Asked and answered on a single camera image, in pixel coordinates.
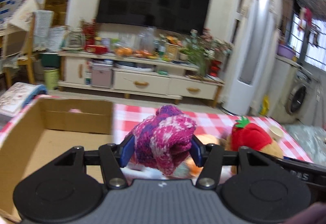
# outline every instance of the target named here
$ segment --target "plastic sheet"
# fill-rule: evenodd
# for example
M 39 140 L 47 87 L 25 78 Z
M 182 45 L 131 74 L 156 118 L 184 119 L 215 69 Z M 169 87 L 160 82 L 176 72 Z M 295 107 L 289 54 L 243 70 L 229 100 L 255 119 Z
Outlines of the plastic sheet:
M 306 125 L 285 125 L 284 128 L 314 163 L 326 166 L 326 131 L 323 128 Z

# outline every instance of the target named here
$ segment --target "yellow trash can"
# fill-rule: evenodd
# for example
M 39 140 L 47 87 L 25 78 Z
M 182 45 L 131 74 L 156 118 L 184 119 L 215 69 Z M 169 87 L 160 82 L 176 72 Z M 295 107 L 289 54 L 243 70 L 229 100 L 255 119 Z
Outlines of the yellow trash can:
M 60 72 L 58 68 L 44 68 L 45 86 L 48 90 L 58 89 L 59 75 Z

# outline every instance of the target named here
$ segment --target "red plush hat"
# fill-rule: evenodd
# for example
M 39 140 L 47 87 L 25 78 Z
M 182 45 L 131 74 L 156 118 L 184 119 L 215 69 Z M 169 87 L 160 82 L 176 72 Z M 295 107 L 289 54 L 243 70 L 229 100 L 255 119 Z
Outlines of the red plush hat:
M 247 146 L 260 151 L 272 143 L 268 133 L 256 124 L 250 123 L 248 118 L 241 117 L 232 128 L 231 150 L 238 151 L 239 147 Z

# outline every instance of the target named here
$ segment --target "white cup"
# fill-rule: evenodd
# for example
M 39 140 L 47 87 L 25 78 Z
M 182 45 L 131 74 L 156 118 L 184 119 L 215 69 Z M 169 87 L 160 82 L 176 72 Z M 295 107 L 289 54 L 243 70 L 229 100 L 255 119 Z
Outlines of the white cup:
M 272 139 L 280 141 L 284 137 L 283 130 L 275 125 L 271 125 L 268 130 L 268 134 Z

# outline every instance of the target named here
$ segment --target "cardboard box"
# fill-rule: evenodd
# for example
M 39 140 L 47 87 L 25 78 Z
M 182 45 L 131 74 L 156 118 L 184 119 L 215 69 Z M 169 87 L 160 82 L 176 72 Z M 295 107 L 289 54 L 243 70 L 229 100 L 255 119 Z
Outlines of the cardboard box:
M 15 186 L 74 146 L 97 150 L 112 142 L 113 103 L 39 97 L 21 115 L 0 149 L 0 209 L 18 217 Z M 99 166 L 87 174 L 103 183 Z

